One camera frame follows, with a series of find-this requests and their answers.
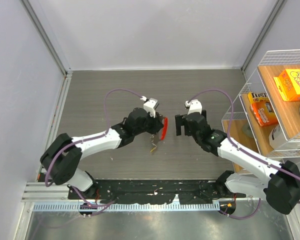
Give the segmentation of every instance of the orange box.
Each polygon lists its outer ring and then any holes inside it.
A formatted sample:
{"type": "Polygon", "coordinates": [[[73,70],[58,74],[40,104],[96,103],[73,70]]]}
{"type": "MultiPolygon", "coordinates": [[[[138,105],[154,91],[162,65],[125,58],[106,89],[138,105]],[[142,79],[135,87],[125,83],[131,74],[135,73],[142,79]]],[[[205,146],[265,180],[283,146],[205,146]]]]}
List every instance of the orange box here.
{"type": "Polygon", "coordinates": [[[300,101],[300,69],[286,69],[274,81],[283,101],[300,101]]]}
{"type": "Polygon", "coordinates": [[[277,124],[276,114],[268,101],[258,101],[250,105],[254,116],[261,127],[277,124]]]}

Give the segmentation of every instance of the small metal object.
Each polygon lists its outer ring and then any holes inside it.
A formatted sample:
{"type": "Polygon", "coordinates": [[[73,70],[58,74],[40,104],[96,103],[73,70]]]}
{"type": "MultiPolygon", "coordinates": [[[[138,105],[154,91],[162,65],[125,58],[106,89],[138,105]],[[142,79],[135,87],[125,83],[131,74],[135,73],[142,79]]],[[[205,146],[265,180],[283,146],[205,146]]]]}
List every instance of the small metal object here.
{"type": "Polygon", "coordinates": [[[151,149],[150,153],[153,153],[158,148],[158,143],[159,142],[160,142],[160,138],[159,138],[158,133],[157,134],[153,134],[151,136],[152,149],[151,149]]]}

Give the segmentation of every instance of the white cable clip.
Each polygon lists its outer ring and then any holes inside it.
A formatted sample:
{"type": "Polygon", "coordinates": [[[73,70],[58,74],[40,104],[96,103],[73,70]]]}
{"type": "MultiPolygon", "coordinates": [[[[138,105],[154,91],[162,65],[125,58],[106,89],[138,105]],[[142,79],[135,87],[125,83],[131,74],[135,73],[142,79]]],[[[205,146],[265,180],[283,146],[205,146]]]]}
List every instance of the white cable clip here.
{"type": "Polygon", "coordinates": [[[142,101],[147,101],[147,97],[146,96],[142,96],[141,98],[140,98],[140,100],[142,100],[142,101]]]}

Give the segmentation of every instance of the gray tabletop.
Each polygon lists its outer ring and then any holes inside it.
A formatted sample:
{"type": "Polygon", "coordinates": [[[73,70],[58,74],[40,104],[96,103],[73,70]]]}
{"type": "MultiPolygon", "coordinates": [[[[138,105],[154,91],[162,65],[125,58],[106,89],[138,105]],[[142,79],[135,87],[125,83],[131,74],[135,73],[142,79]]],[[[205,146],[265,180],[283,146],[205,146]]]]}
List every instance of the gray tabletop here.
{"type": "MultiPolygon", "coordinates": [[[[176,114],[185,114],[184,102],[209,88],[226,90],[234,99],[244,85],[240,70],[123,70],[75,71],[65,101],[58,133],[79,137],[106,130],[103,100],[114,88],[134,90],[160,105],[157,111],[169,119],[166,138],[150,153],[148,133],[115,150],[91,155],[79,164],[95,178],[108,179],[215,179],[233,170],[230,161],[204,152],[192,138],[176,136],[176,114]]],[[[230,103],[220,93],[198,98],[207,110],[208,123],[222,129],[221,119],[230,103]]],[[[114,92],[107,99],[110,123],[114,125],[143,103],[134,95],[114,92]]]]}

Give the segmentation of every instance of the cereal box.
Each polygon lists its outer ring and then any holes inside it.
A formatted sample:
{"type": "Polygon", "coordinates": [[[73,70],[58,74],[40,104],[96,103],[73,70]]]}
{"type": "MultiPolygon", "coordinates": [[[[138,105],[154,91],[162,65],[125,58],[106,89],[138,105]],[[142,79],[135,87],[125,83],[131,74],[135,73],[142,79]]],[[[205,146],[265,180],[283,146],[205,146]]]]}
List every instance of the cereal box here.
{"type": "Polygon", "coordinates": [[[300,69],[286,69],[274,81],[284,101],[300,101],[300,69]]]}

